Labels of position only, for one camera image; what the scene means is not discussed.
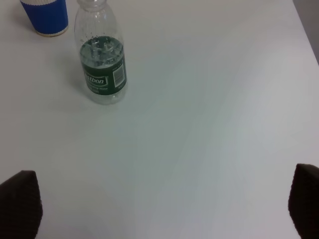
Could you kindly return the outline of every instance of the clear plastic bottle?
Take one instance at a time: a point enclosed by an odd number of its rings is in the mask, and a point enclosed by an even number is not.
[[[114,104],[127,88],[121,30],[106,0],[77,1],[74,35],[89,96],[100,104]]]

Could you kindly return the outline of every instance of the white table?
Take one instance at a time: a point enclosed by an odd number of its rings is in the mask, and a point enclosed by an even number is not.
[[[0,181],[35,170],[39,239],[298,239],[297,163],[319,165],[319,68],[291,0],[109,0],[126,98],[83,94],[70,28],[0,2]]]

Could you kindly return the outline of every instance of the barcode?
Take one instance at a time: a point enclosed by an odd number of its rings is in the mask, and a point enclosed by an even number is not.
[[[115,87],[118,87],[125,80],[124,64],[113,72]]]

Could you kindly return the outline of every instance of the blue paper cup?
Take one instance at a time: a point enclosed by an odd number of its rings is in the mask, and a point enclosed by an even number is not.
[[[65,0],[20,0],[35,31],[41,36],[58,36],[68,28]]]

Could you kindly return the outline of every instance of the green bottle label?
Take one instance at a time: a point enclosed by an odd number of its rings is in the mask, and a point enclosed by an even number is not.
[[[93,68],[82,63],[88,88],[98,95],[113,95],[126,84],[125,57],[106,68]]]

